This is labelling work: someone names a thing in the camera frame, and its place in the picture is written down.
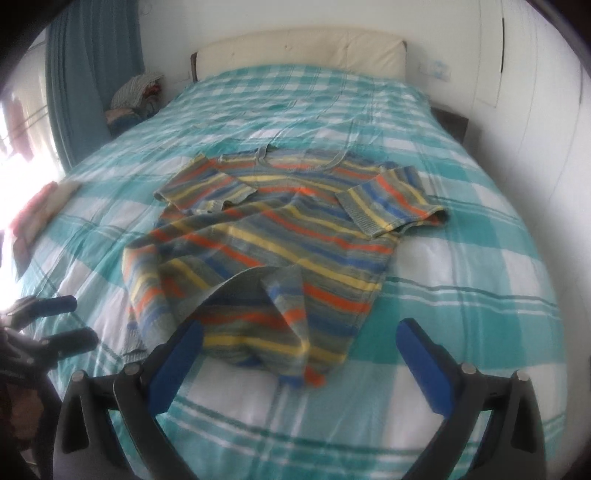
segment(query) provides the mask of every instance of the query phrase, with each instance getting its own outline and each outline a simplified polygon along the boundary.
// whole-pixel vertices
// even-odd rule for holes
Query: striped sweater
[[[124,250],[129,328],[152,349],[191,316],[206,353],[292,385],[346,359],[401,235],[446,219],[414,168],[347,151],[200,155],[155,196],[156,228]]]

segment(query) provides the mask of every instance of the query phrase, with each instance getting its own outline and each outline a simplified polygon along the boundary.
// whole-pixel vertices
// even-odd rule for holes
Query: bedspread
[[[197,153],[208,157],[279,148],[349,151],[414,166],[445,228],[401,241],[348,360],[327,385],[281,384],[269,372],[200,356],[159,422],[203,479],[399,478],[437,430],[395,347],[398,322],[414,317],[458,361],[485,373],[530,374],[547,451],[566,409],[562,325],[546,270],[522,220],[492,180],[445,133],[426,98],[393,80],[306,66],[253,67],[188,86],[144,122],[77,166],[83,187],[40,238],[21,279],[23,294],[75,295],[73,314],[31,326],[39,338],[89,325],[100,346],[60,363],[105,375],[144,353],[122,355],[129,298],[121,253],[152,229],[163,205],[153,192]],[[482,435],[479,421],[454,471],[464,473]],[[131,463],[143,467],[115,428]]]

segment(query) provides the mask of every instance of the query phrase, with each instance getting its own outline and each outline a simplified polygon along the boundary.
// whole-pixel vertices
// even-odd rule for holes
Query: bed
[[[368,46],[372,54],[363,55]],[[399,37],[355,29],[205,47],[195,56],[198,82],[78,165],[69,176],[83,187],[38,241],[20,282],[23,295],[79,302],[73,314],[32,325],[35,338],[88,325],[101,339],[51,373],[60,394],[77,369],[111,374],[145,355],[126,350],[121,253],[152,228],[164,207],[153,192],[182,166],[198,153],[266,144],[346,148],[415,166],[427,194],[448,209],[448,224],[404,238],[348,360],[325,387],[291,388],[268,372],[200,356],[158,418],[165,433],[203,479],[400,478],[441,423],[395,347],[398,322],[414,317],[457,361],[530,374],[551,457],[564,427],[566,366],[548,275],[509,202],[433,118],[427,98],[403,83],[404,56]],[[145,475],[121,419],[112,419]],[[485,424],[483,415],[454,478],[466,472]]]

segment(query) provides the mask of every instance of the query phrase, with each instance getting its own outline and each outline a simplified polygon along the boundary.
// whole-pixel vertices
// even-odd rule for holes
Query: curtain
[[[137,0],[75,0],[51,23],[47,106],[65,171],[111,139],[105,110],[143,72]]]

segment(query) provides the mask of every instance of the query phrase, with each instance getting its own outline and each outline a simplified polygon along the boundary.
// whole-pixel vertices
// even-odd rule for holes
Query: headboard
[[[406,43],[361,28],[312,27],[227,38],[191,55],[193,81],[257,65],[306,64],[404,81]]]

